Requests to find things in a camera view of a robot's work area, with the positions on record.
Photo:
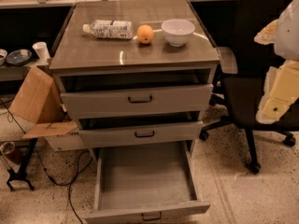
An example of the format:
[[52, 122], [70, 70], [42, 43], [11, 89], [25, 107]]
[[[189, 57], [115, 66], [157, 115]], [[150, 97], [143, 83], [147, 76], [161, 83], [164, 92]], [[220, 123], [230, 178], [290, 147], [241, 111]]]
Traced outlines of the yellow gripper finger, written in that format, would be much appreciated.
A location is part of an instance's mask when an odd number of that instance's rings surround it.
[[276, 40], [277, 20], [268, 23], [255, 37], [254, 41], [261, 45], [273, 44]]
[[256, 120], [262, 124], [279, 121], [298, 98], [299, 62], [287, 60], [280, 68], [271, 66], [266, 74]]

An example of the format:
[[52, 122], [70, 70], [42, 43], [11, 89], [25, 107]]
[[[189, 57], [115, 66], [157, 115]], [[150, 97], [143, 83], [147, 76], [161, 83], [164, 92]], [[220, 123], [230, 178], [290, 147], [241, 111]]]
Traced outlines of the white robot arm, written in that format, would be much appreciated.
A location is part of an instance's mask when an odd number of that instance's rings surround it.
[[299, 0], [291, 3], [277, 20], [271, 21], [255, 37], [262, 45], [274, 45], [274, 52], [285, 62], [280, 68], [270, 67], [263, 87], [263, 97], [256, 119], [270, 124], [287, 112], [299, 98]]

